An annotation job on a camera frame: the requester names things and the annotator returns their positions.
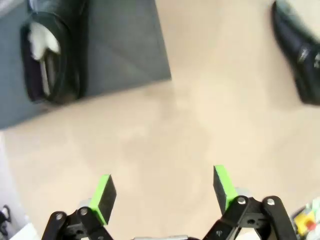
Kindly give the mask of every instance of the gray floor mat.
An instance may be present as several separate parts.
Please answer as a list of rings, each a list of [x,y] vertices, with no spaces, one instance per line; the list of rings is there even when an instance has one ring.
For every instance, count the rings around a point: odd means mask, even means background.
[[[154,0],[89,0],[86,96],[171,78]],[[20,57],[26,4],[0,18],[0,129],[43,113],[29,102]]]

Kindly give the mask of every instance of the black leather shoe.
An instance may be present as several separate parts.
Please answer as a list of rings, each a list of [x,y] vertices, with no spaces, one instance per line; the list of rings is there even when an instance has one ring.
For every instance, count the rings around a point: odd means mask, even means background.
[[[82,96],[86,74],[82,45],[87,0],[28,0],[30,16],[20,29],[29,99],[62,105]]]
[[[277,2],[272,5],[271,19],[278,45],[293,70],[301,101],[320,105],[320,43]]]

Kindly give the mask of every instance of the black bracket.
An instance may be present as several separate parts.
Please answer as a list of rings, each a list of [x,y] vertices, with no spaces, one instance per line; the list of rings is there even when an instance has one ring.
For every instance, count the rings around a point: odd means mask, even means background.
[[[113,240],[89,207],[82,207],[73,214],[63,211],[51,214],[42,240]]]
[[[297,240],[281,199],[269,196],[262,202],[253,197],[236,197],[203,240],[234,240],[242,228],[252,228],[261,240],[269,239],[272,229],[277,240]]]
[[[268,196],[262,202],[253,197],[237,196],[203,240],[234,240],[242,228],[254,229],[261,240],[268,240],[272,230],[277,240],[297,240],[285,207],[277,196]],[[89,207],[82,207],[69,216],[62,211],[54,212],[42,240],[81,240],[86,237],[113,240],[94,212]]]

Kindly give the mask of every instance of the green foam pad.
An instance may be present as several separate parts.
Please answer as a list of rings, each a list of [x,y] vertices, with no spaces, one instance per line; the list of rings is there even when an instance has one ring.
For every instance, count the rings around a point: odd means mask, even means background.
[[[213,167],[213,187],[221,213],[228,209],[230,203],[238,196],[229,174],[223,165]]]
[[[111,175],[103,175],[89,205],[103,225],[109,223],[116,196],[117,192]]]

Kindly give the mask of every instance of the beige tile floor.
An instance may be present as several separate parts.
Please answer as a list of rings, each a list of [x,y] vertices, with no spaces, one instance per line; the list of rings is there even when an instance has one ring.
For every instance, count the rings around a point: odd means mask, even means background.
[[[292,1],[319,27],[319,1]],[[39,232],[107,173],[118,193],[108,229],[122,240],[204,236],[220,216],[215,164],[258,200],[280,196],[288,212],[320,195],[320,109],[298,99],[273,38],[271,3],[157,0],[172,81],[7,130],[13,175]]]

